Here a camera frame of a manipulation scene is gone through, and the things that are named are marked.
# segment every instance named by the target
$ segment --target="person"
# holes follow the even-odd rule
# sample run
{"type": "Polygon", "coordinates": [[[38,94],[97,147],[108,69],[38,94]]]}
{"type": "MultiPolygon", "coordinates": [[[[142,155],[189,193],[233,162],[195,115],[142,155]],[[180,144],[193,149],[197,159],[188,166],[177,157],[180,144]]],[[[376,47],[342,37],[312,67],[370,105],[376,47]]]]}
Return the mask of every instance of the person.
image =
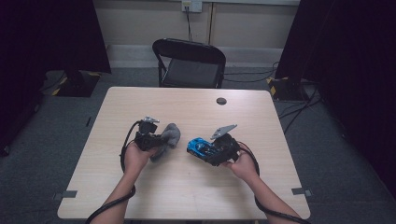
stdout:
{"type": "MultiPolygon", "coordinates": [[[[149,158],[156,152],[156,148],[148,151],[142,151],[132,142],[128,145],[125,153],[125,171],[120,179],[118,185],[114,188],[111,194],[106,199],[105,203],[113,202],[124,195],[131,192],[134,183],[148,163],[149,158]]],[[[223,167],[230,169],[238,178],[242,179],[251,188],[259,202],[266,208],[299,217],[299,215],[285,202],[283,202],[260,178],[256,173],[253,160],[243,150],[240,151],[239,159],[236,162],[226,161],[222,164],[223,167]]],[[[105,212],[99,214],[92,220],[92,224],[102,223],[123,223],[126,213],[128,201],[119,203],[105,212]]],[[[268,221],[271,224],[286,224],[294,223],[284,218],[267,215],[268,221]]]]}

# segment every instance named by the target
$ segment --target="right hand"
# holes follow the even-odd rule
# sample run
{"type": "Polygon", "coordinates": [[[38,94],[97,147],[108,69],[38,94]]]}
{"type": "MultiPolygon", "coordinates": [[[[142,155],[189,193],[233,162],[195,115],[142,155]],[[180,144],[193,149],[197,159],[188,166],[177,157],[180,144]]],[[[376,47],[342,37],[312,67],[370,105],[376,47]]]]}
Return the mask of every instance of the right hand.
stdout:
{"type": "MultiPolygon", "coordinates": [[[[248,150],[243,144],[239,144],[239,146],[248,150]]],[[[226,161],[221,165],[228,167],[238,178],[244,180],[245,182],[252,178],[260,178],[256,173],[253,159],[250,158],[246,151],[239,150],[239,158],[236,162],[226,161]]]]}

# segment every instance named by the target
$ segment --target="wall socket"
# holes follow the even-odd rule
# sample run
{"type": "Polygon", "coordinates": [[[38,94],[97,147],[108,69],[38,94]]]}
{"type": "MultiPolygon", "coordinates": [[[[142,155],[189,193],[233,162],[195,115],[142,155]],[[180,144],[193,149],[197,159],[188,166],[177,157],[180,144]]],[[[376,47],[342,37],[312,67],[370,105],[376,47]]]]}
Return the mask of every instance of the wall socket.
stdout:
{"type": "Polygon", "coordinates": [[[202,0],[181,1],[181,11],[186,11],[186,7],[189,12],[202,12],[202,0]]]}

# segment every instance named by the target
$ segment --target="wooden table top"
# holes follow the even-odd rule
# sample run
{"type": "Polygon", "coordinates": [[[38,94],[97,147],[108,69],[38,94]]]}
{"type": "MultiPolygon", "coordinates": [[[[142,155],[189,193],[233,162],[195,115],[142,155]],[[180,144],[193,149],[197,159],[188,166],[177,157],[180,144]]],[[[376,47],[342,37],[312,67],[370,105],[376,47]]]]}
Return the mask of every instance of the wooden table top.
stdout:
{"type": "Polygon", "coordinates": [[[77,191],[76,198],[63,198],[60,218],[85,219],[103,204],[122,176],[119,155],[126,134],[145,116],[160,120],[156,133],[175,123],[181,138],[159,161],[148,162],[126,219],[264,219],[248,185],[229,169],[187,153],[191,139],[211,142],[218,127],[231,124],[237,127],[229,134],[253,151],[264,182],[302,218],[310,216],[305,196],[291,191],[301,183],[269,92],[113,87],[67,188],[77,191]],[[220,97],[225,105],[217,104],[220,97]]]}

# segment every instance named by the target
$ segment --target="left hand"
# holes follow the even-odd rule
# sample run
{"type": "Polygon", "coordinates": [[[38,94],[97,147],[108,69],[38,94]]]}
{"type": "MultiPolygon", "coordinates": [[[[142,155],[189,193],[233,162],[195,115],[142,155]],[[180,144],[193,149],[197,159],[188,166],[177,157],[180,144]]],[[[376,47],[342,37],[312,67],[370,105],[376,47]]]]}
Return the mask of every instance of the left hand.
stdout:
{"type": "Polygon", "coordinates": [[[140,173],[148,163],[149,157],[156,151],[156,147],[142,151],[135,142],[130,143],[125,152],[125,174],[140,173]]]}

